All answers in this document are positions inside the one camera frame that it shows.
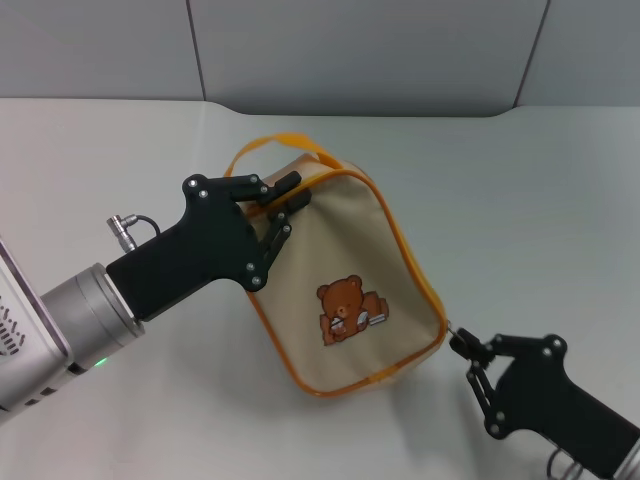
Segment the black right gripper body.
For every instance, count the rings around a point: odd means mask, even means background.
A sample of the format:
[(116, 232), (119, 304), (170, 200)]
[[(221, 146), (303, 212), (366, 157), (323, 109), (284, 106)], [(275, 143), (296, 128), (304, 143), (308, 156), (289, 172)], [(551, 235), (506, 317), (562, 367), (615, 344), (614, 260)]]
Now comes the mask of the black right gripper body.
[(618, 472), (639, 441), (639, 428), (570, 380), (564, 339), (502, 336), (492, 349), (512, 361), (489, 400), (489, 435), (533, 431), (595, 475)]

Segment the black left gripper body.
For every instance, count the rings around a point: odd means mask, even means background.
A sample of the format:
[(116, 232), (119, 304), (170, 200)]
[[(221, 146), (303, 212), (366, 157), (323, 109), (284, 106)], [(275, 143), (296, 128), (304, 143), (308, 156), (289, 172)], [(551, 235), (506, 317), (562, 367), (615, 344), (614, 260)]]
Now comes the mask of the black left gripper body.
[(182, 184), (185, 211), (172, 227), (110, 263), (106, 272), (138, 320), (151, 320), (207, 284), (232, 280), (249, 292), (247, 263), (258, 253), (257, 235), (229, 182), (195, 174)]

